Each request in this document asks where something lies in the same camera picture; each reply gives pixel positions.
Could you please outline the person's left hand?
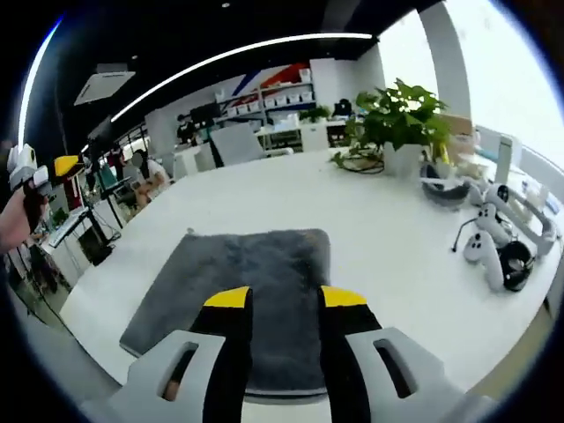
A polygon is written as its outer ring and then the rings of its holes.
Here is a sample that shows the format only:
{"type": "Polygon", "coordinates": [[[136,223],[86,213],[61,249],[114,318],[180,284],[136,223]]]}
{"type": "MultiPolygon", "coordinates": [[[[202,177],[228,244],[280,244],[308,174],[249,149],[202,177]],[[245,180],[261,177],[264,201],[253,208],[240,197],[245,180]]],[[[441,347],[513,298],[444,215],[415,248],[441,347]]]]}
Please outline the person's left hand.
{"type": "Polygon", "coordinates": [[[22,188],[16,190],[1,212],[1,253],[18,247],[39,225],[48,199],[34,190],[27,196],[22,188]]]}

